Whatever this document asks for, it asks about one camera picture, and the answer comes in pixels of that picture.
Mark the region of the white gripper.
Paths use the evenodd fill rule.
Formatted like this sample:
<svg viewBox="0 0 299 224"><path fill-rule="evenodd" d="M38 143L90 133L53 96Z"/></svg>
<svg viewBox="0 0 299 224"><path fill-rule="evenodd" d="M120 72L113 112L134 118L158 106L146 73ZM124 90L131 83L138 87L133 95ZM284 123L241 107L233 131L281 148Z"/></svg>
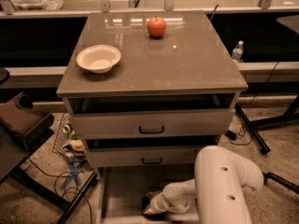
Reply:
<svg viewBox="0 0 299 224"><path fill-rule="evenodd" d="M156 190L147 192L146 197L150 199L150 205L147 205L143 211L145 216L164 212L183 214L192 206L193 192L184 191L183 189Z"/></svg>

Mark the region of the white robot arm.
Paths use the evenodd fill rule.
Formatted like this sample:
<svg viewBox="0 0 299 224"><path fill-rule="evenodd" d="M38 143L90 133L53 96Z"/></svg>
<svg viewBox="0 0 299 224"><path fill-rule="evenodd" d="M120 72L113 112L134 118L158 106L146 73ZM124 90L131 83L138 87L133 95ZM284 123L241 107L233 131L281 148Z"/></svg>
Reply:
<svg viewBox="0 0 299 224"><path fill-rule="evenodd" d="M194 163L194 178L146 194L143 214L184 214L197 201L201 224L252 224L243 188L263 188L261 169L224 147L204 147Z"/></svg>

